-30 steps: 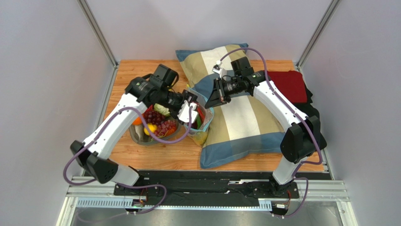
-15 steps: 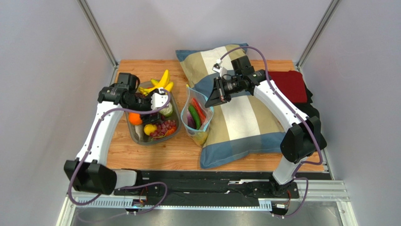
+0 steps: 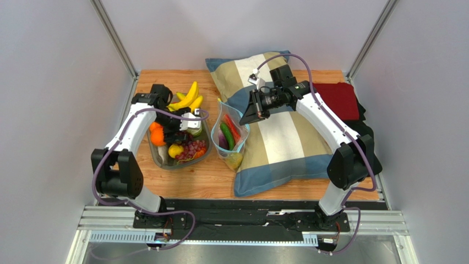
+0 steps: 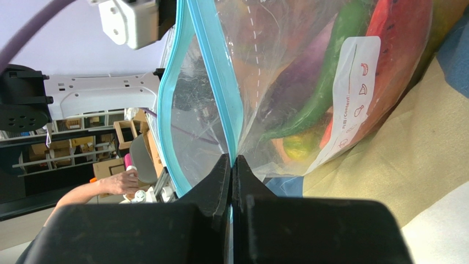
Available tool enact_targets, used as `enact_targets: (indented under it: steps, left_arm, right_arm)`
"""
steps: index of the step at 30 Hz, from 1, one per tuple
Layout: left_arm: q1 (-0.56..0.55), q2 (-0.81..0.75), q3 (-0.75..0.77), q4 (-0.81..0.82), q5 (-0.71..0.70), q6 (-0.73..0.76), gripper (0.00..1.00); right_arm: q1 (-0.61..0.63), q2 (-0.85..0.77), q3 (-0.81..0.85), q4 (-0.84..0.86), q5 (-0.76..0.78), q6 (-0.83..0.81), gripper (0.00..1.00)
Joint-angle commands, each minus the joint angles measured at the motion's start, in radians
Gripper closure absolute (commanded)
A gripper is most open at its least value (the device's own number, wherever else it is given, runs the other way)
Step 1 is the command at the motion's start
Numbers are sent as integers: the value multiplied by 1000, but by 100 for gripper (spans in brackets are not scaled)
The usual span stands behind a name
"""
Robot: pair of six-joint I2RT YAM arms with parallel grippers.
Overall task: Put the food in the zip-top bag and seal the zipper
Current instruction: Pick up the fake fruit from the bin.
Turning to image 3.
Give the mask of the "yellow orange mango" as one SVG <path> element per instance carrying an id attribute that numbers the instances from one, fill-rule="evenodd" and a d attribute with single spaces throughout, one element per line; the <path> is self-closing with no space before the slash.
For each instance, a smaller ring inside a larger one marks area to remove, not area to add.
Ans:
<path id="1" fill-rule="evenodd" d="M 240 167 L 242 160 L 243 154 L 239 152 L 229 153 L 224 159 L 228 168 L 233 171 L 236 171 Z"/>

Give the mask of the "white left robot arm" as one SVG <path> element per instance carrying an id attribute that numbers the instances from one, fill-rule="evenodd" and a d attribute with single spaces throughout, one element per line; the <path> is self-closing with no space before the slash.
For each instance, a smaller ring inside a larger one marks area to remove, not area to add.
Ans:
<path id="1" fill-rule="evenodd" d="M 152 123 L 162 129 L 165 145 L 188 139 L 184 129 L 191 118 L 189 108 L 171 113 L 173 93 L 163 84 L 154 84 L 149 93 L 138 93 L 118 133 L 105 148 L 91 154 L 92 193 L 103 205 L 129 204 L 139 212 L 160 215 L 167 211 L 163 197 L 144 185 L 143 173 L 136 160 L 139 145 Z"/>

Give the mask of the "red watermelon slice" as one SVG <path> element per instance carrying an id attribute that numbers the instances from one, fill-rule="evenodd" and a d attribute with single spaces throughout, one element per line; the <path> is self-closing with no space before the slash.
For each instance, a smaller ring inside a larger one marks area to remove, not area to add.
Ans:
<path id="1" fill-rule="evenodd" d="M 223 117 L 223 121 L 228 126 L 228 128 L 229 128 L 229 130 L 230 130 L 230 132 L 231 132 L 231 134 L 234 138 L 234 142 L 237 144 L 240 141 L 241 136 L 240 136 L 239 130 L 235 126 L 233 120 L 231 119 L 231 117 L 228 114 L 225 114 L 224 117 Z"/>

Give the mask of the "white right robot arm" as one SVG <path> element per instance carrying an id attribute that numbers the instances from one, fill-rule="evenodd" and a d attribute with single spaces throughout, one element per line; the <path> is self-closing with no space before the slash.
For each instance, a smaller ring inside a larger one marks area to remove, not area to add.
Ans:
<path id="1" fill-rule="evenodd" d="M 370 135 L 360 135 L 346 125 L 325 103 L 309 80 L 299 82 L 289 66 L 283 65 L 270 74 L 274 87 L 263 91 L 264 81 L 259 68 L 253 69 L 248 82 L 256 88 L 249 93 L 248 106 L 240 124 L 250 124 L 270 117 L 270 111 L 289 106 L 311 123 L 332 151 L 326 169 L 330 183 L 319 201 L 317 212 L 332 217 L 345 209 L 351 193 L 360 190 L 359 184 L 373 172 L 374 140 Z"/>

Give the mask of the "green chili pepper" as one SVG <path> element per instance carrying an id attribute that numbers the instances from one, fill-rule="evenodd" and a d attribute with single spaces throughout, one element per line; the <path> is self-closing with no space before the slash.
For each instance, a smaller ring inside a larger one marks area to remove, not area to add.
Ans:
<path id="1" fill-rule="evenodd" d="M 221 123 L 220 124 L 220 129 L 222 130 L 224 136 L 226 137 L 228 143 L 229 143 L 229 151 L 232 151 L 234 149 L 234 146 L 235 146 L 235 141 L 234 141 L 234 138 L 228 128 L 228 126 L 225 124 L 225 123 Z"/>

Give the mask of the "clear zip top bag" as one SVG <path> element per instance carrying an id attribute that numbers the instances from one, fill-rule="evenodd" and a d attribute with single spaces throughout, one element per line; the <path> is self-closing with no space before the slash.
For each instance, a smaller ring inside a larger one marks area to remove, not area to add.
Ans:
<path id="1" fill-rule="evenodd" d="M 240 125 L 242 114 L 239 110 L 217 100 L 218 116 L 211 131 L 211 140 L 219 158 L 226 166 L 237 171 L 244 157 L 244 148 L 250 133 L 248 125 Z"/>

